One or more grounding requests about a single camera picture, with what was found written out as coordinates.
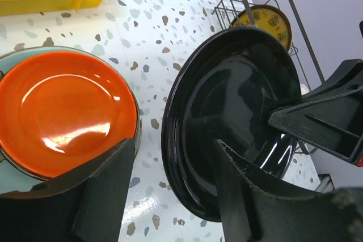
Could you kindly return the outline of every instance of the light blue plate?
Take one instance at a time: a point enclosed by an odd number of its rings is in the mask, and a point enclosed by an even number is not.
[[[54,51],[78,52],[97,58],[90,53],[74,48],[68,48],[65,46],[48,46],[48,47],[41,46],[37,48],[29,48],[12,52],[10,54],[0,57],[0,71],[3,74],[6,74],[10,69],[12,69],[14,66],[16,66],[17,64],[19,64],[20,62],[22,62],[27,58],[33,57],[38,54],[54,52]],[[138,108],[137,103],[136,107],[138,111],[139,122],[138,122],[138,130],[135,136],[135,144],[136,144],[136,150],[138,150],[141,138],[141,119],[140,119],[140,110]],[[39,184],[41,182],[42,182],[41,180],[35,179],[23,173],[22,171],[18,170],[6,160],[3,160],[0,163],[0,194],[15,190],[20,192],[26,192],[29,191],[34,185]]]

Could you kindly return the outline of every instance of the gray wall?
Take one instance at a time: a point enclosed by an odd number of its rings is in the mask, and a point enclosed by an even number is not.
[[[341,61],[350,58],[363,59],[363,38],[359,30],[359,23],[363,20],[363,0],[294,2],[325,78],[335,71]],[[284,13],[289,19],[293,18],[292,12],[286,7],[287,1],[281,3]],[[293,40],[300,49],[302,38],[296,28],[297,25],[292,22]],[[317,87],[319,79],[305,48],[302,47],[299,56],[305,62],[304,68],[312,88]],[[316,152],[313,160],[318,173],[330,173],[336,187],[363,186],[363,168],[352,166],[323,151]]]

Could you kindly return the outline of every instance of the white countertop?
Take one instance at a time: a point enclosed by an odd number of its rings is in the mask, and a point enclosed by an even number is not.
[[[222,224],[195,217],[176,199],[160,143],[164,105],[178,70],[220,30],[211,15],[218,1],[104,0],[79,12],[0,18],[0,54],[53,44],[83,49],[110,63],[131,85],[143,113],[142,140],[120,241],[224,241]],[[6,164],[0,164],[0,172]],[[301,154],[295,154],[284,180],[309,189],[319,184],[313,162]]]

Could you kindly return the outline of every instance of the black plate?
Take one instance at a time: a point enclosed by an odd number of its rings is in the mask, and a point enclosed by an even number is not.
[[[204,156],[213,139],[282,177],[297,140],[268,126],[268,114],[299,100],[293,62],[270,34],[230,28],[201,44],[177,76],[163,118],[163,164],[179,201],[200,218],[221,220]]]

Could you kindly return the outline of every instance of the yellow plate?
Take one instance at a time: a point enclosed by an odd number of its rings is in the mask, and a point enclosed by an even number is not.
[[[251,7],[251,10],[257,26],[270,33],[273,37],[278,39],[287,50],[289,50],[292,32],[290,22],[286,15],[279,9],[269,5],[255,5]],[[251,25],[246,10],[242,11],[238,15],[238,18],[242,25]],[[232,21],[232,26],[240,26],[237,18]]]

